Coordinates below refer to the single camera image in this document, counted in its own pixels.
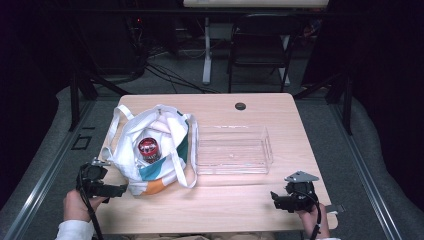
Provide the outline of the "red lidded can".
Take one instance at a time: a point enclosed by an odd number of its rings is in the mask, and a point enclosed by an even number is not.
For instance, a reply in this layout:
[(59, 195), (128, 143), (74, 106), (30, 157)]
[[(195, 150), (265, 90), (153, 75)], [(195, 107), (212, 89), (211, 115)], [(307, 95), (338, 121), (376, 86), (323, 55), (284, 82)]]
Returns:
[(143, 160), (149, 164), (153, 164), (161, 157), (159, 144), (152, 137), (143, 138), (138, 144), (138, 150)]

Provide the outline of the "person's right hand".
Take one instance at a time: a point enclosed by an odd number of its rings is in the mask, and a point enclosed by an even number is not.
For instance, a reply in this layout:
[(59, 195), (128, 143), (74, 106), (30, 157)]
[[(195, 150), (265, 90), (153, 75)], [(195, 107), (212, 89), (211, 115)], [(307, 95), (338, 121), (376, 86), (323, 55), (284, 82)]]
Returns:
[[(317, 239), (327, 239), (331, 237), (330, 230), (329, 230), (329, 224), (327, 220), (327, 212), (325, 209), (325, 206), (323, 204), (320, 204), (320, 210), (321, 210), (321, 227), (319, 232), (317, 233), (316, 238)], [(297, 211), (297, 214), (299, 218), (301, 219), (301, 222), (303, 224), (305, 234), (308, 238), (312, 237), (313, 230), (317, 224), (318, 220), (318, 210), (316, 207), (313, 207), (313, 210), (311, 212), (307, 211)]]

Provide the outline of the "person's left hand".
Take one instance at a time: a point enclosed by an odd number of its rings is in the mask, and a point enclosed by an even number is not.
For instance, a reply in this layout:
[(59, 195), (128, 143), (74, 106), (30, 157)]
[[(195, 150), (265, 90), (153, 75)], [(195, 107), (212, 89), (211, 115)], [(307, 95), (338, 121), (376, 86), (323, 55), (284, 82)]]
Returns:
[(77, 190), (69, 191), (63, 200), (63, 220), (91, 221), (88, 207)]

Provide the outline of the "white desk with legs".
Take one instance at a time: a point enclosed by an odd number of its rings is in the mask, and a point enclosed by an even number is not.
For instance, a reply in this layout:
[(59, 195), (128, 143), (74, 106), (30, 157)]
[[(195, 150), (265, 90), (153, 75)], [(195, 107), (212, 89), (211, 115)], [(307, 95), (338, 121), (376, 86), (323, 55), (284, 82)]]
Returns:
[[(236, 10), (247, 8), (250, 9), (324, 9), (329, 4), (330, 0), (183, 0), (183, 6), (192, 9), (231, 9)], [(205, 58), (203, 67), (204, 85), (211, 83), (211, 38), (210, 38), (210, 21), (209, 17), (204, 17), (204, 43), (205, 43)]]

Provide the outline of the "aluminium floor rail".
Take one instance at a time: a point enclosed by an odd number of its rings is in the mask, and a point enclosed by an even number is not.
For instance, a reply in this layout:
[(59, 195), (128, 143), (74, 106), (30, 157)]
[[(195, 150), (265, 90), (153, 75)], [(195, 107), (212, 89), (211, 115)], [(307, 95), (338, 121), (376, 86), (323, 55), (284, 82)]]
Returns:
[(358, 172), (359, 179), (387, 240), (403, 240), (401, 233), (393, 220), (392, 214), (390, 213), (386, 202), (378, 190), (374, 178), (369, 171), (362, 154), (360, 153), (354, 137), (347, 132), (343, 125), (342, 112), (340, 108), (337, 105), (329, 105), (329, 109), (350, 149), (353, 156), (353, 164)]
[(53, 240), (62, 221), (62, 199), (75, 187), (80, 165), (96, 155), (95, 104), (84, 103), (81, 120), (69, 129), (62, 103), (38, 152), (5, 207), (0, 240)]

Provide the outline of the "black folding chair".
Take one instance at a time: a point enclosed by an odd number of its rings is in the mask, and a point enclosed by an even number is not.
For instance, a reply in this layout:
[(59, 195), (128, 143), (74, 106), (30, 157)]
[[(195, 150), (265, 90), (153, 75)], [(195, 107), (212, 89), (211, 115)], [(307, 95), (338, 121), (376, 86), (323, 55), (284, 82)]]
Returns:
[(284, 91), (294, 41), (301, 21), (292, 15), (254, 13), (240, 17), (231, 30), (228, 57), (228, 92), (232, 92), (233, 68), (283, 69), (280, 91)]

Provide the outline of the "clear plastic tray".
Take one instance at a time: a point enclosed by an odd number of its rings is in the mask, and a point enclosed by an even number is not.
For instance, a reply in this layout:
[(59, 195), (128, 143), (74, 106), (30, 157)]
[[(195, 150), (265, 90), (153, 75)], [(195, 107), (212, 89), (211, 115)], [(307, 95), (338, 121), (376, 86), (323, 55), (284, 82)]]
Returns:
[(267, 174), (273, 163), (265, 126), (208, 126), (199, 129), (199, 174)]

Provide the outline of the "grey metal table bracket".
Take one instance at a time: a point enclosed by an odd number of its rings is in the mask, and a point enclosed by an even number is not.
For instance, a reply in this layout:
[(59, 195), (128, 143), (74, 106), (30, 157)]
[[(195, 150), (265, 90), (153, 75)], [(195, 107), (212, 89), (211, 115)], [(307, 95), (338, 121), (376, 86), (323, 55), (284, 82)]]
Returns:
[(325, 207), (327, 213), (339, 214), (346, 211), (343, 205), (331, 204)]

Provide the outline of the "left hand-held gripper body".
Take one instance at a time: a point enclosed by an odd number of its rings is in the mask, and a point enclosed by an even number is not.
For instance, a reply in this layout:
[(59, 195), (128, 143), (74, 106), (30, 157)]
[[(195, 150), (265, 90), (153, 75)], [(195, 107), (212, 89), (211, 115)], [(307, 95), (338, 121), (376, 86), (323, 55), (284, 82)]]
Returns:
[(79, 168), (76, 178), (76, 189), (84, 193), (88, 198), (94, 196), (110, 197), (111, 190), (105, 185), (103, 178), (108, 170), (109, 163), (94, 158), (91, 162), (83, 164)]

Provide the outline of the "white tote bag colour patches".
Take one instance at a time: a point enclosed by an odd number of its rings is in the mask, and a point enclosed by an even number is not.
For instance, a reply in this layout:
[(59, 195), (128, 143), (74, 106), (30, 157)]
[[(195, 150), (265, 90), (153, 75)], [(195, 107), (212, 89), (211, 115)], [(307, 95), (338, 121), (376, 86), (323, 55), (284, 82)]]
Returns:
[[(146, 137), (159, 144), (161, 157), (153, 164), (145, 162), (138, 144)], [(114, 109), (101, 158), (111, 161), (128, 180), (134, 196), (155, 194), (177, 182), (185, 188), (196, 185), (189, 181), (185, 168), (197, 169), (198, 124), (192, 114), (182, 114), (176, 108), (157, 105), (133, 115), (124, 105)]]

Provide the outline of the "black metal stand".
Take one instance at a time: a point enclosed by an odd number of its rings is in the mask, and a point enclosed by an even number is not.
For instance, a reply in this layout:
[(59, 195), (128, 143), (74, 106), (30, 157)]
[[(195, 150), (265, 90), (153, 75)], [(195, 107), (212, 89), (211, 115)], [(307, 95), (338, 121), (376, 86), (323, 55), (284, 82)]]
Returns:
[(353, 98), (353, 79), (351, 74), (342, 71), (335, 75), (307, 87), (305, 90), (294, 95), (295, 99), (303, 99), (308, 95), (316, 92), (322, 87), (329, 86), (330, 89), (325, 96), (325, 101), (328, 104), (337, 104), (340, 99), (343, 99), (343, 110), (342, 110), (342, 125), (345, 131), (351, 135), (351, 110), (352, 110), (352, 98)]
[(94, 74), (87, 70), (77, 70), (70, 79), (70, 95), (71, 95), (71, 125), (69, 131), (72, 132), (80, 122), (80, 97), (79, 93), (90, 100), (94, 101), (98, 97), (94, 84), (98, 83), (107, 89), (117, 93), (120, 96), (128, 95), (129, 92), (107, 81), (105, 78)]

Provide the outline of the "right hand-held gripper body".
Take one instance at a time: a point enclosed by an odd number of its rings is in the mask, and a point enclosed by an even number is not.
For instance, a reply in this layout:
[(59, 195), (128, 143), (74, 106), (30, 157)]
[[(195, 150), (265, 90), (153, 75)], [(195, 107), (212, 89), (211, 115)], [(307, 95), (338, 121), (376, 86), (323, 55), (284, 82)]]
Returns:
[(297, 171), (285, 177), (284, 180), (287, 181), (285, 189), (289, 194), (285, 209), (288, 212), (311, 212), (312, 207), (318, 201), (313, 184), (314, 181), (318, 180), (318, 177), (304, 171)]

